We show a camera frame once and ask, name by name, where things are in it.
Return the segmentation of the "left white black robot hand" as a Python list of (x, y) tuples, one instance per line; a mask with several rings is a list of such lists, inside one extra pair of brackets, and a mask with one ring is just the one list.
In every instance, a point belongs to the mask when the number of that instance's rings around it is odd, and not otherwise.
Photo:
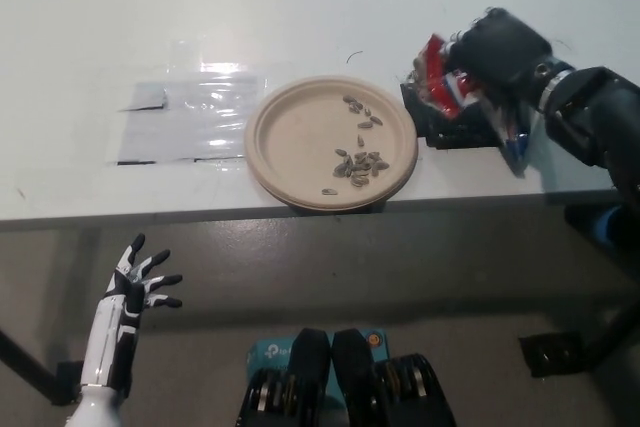
[(164, 263), (166, 249), (138, 263), (136, 255), (146, 237), (140, 233), (124, 250), (99, 301), (89, 335), (81, 374), (82, 386), (114, 390), (122, 399), (129, 395), (132, 365), (142, 314), (148, 308), (180, 308), (182, 301), (159, 291), (179, 284), (179, 274), (151, 278), (153, 268)]

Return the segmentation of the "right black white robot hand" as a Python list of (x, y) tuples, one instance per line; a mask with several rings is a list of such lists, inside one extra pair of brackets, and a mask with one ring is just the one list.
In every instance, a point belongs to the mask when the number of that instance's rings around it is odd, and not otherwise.
[(539, 103), (552, 77), (568, 68), (550, 43), (504, 8), (493, 7), (447, 46), (447, 66), (463, 71), (488, 96)]

